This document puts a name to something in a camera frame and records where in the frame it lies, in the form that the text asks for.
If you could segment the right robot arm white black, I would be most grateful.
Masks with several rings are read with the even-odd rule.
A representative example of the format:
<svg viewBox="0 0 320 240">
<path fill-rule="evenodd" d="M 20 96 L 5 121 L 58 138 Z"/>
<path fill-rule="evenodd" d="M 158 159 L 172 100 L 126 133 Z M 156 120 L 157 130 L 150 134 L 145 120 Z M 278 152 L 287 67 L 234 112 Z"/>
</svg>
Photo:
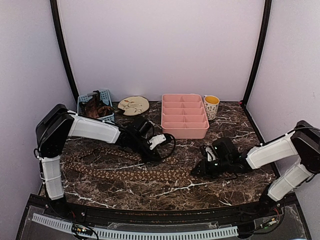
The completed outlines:
<svg viewBox="0 0 320 240">
<path fill-rule="evenodd" d="M 320 172 L 320 130 L 301 120 L 295 128 L 269 142 L 239 152 L 229 137 L 221 137 L 201 148 L 203 159 L 190 171 L 195 177 L 217 178 L 224 173 L 244 174 L 264 165 L 296 156 L 285 174 L 266 187 L 255 205 L 255 213 L 266 217 L 275 203 Z"/>
</svg>

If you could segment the brown floral tie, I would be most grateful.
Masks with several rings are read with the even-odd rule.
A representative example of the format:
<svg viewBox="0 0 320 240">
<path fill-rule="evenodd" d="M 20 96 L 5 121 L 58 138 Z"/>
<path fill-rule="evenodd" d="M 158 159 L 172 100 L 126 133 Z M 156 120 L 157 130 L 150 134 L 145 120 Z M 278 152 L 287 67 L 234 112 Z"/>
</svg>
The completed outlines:
<svg viewBox="0 0 320 240">
<path fill-rule="evenodd" d="M 101 169 L 89 166 L 88 164 L 81 163 L 81 158 L 99 151 L 106 155 L 123 157 L 133 161 L 141 161 L 142 158 L 131 152 L 125 152 L 119 149 L 110 147 L 97 147 L 87 149 L 73 154 L 66 154 L 62 157 L 62 164 L 65 168 L 83 173 L 92 177 L 101 179 L 117 179 L 122 181 L 177 181 L 188 180 L 194 181 L 195 176 L 190 174 L 190 169 L 156 169 L 156 170 L 127 170 L 123 169 Z"/>
</svg>

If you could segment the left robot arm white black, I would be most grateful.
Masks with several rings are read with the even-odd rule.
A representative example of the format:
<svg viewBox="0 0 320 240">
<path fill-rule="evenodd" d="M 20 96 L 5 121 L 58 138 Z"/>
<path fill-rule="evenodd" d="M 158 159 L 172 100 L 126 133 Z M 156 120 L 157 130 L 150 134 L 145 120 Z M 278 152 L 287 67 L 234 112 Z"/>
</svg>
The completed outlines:
<svg viewBox="0 0 320 240">
<path fill-rule="evenodd" d="M 70 206 L 61 198 L 62 187 L 60 158 L 69 137 L 82 137 L 109 144 L 128 147 L 140 154 L 143 162 L 159 162 L 161 156 L 156 147 L 166 141 L 164 134 L 146 138 L 152 124 L 143 117 L 134 119 L 129 125 L 121 126 L 111 121 L 93 119 L 70 111 L 57 104 L 36 126 L 38 159 L 51 210 L 60 218 L 67 218 Z"/>
</svg>

